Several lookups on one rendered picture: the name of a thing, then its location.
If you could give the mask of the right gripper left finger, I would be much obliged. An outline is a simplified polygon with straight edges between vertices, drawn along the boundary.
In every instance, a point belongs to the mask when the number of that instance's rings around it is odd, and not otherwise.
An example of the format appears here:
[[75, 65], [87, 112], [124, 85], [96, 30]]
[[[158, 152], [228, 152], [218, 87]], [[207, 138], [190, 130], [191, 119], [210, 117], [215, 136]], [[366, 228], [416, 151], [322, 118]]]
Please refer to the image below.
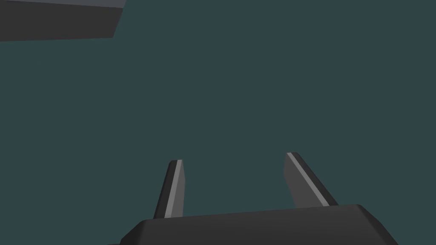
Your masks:
[[184, 212], [185, 174], [183, 160], [168, 164], [153, 215], [154, 219], [182, 217]]

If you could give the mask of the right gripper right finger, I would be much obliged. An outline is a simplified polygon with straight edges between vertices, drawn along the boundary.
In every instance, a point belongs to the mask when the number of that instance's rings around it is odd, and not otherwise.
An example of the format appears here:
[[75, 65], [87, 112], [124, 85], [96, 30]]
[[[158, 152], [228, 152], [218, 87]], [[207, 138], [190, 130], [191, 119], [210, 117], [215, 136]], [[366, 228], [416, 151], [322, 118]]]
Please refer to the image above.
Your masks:
[[286, 153], [284, 178], [296, 208], [338, 205], [301, 155], [296, 152]]

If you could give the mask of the dark grey table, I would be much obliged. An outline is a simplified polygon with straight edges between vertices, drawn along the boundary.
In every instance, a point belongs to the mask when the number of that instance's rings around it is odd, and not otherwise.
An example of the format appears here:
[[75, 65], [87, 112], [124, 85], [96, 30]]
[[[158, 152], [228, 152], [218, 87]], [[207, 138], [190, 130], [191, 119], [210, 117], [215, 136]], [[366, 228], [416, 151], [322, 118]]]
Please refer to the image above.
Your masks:
[[0, 42], [112, 38], [127, 0], [0, 0]]

